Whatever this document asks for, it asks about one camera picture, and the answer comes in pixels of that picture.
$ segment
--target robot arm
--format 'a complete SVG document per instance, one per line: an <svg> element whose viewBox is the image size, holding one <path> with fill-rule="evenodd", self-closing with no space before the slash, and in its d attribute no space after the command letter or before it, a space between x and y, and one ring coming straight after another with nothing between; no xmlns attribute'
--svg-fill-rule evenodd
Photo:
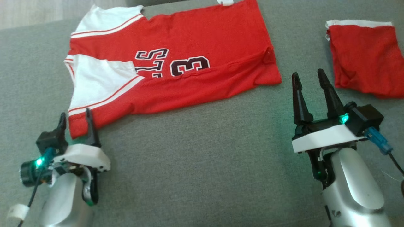
<svg viewBox="0 0 404 227"><path fill-rule="evenodd" d="M36 141L41 157L21 165L20 178L26 187L34 186L34 191L42 183L51 187L39 217L41 227L92 225L90 207L99 199L97 175L109 171L111 162L101 150L91 111L87 109L86 114L88 135L85 144L67 144L66 117L62 113L58 127L52 132L43 132Z"/></svg>
<svg viewBox="0 0 404 227"><path fill-rule="evenodd" d="M322 69L318 77L328 113L326 119L314 121L307 110L299 76L292 75L297 125L293 149L309 155L313 177L322 183L321 195L331 226L390 227L382 192L356 152L356 143L367 140L370 130L378 133L383 115L372 105L357 107L350 102L343 106Z"/></svg>

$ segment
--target gray fabric surface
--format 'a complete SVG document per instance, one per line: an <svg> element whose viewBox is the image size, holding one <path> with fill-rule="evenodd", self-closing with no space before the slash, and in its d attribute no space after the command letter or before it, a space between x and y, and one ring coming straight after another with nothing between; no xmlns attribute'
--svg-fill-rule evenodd
<svg viewBox="0 0 404 227"><path fill-rule="evenodd" d="M183 0L126 0L127 6L153 6L158 4L170 3L170 2L179 2Z"/></svg>
<svg viewBox="0 0 404 227"><path fill-rule="evenodd" d="M144 14L150 18L215 2L151 6ZM309 158L292 150L290 77L299 72L309 110L315 118L326 117L316 75L321 67L333 80L325 21L393 21L404 50L404 2L258 2L282 84L175 111L127 116L100 130L112 170L99 177L94 226L328 226ZM0 31L0 223L11 205L28 202L32 188L19 182L19 165L38 157L35 140L57 125L69 105L72 83L62 61L78 22ZM404 165L404 100L337 92L344 103L370 103L385 115L381 130ZM402 215L399 182L385 174L400 179L399 172L369 142L360 143L358 151L383 191L388 215ZM37 226L48 192L44 185L39 188L24 226ZM402 220L396 218L395 226Z"/></svg>

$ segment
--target white tag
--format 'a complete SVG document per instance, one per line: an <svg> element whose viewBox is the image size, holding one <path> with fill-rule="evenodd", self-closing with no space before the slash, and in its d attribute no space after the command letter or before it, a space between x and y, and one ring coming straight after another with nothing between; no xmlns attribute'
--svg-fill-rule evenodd
<svg viewBox="0 0 404 227"><path fill-rule="evenodd" d="M13 217L13 218L18 218L18 219L24 220L28 214L28 211L29 211L29 207L26 205L22 205L22 204L13 205L10 208L10 210L8 211L7 219Z"/></svg>
<svg viewBox="0 0 404 227"><path fill-rule="evenodd" d="M231 6L234 4L233 0L217 0L220 5Z"/></svg>

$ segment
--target basketball jersey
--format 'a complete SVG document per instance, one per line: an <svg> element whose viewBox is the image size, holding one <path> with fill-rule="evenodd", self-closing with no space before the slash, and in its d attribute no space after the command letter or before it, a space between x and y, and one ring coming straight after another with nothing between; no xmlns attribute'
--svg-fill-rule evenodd
<svg viewBox="0 0 404 227"><path fill-rule="evenodd" d="M93 6L64 60L74 84L72 138L127 114L149 114L281 83L256 0L147 19L142 6Z"/></svg>

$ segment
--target green led light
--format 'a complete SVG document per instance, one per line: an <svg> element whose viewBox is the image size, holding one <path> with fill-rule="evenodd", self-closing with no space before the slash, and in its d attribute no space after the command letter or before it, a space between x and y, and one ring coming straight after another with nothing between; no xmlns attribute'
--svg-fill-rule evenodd
<svg viewBox="0 0 404 227"><path fill-rule="evenodd" d="M36 165L36 167L39 167L39 166L41 166L42 164L44 163L44 158L38 158L36 161L35 161L35 165Z"/></svg>
<svg viewBox="0 0 404 227"><path fill-rule="evenodd" d="M339 116L339 122L341 122L341 124L345 124L345 122L347 122L348 119L349 119L349 116L347 113Z"/></svg>

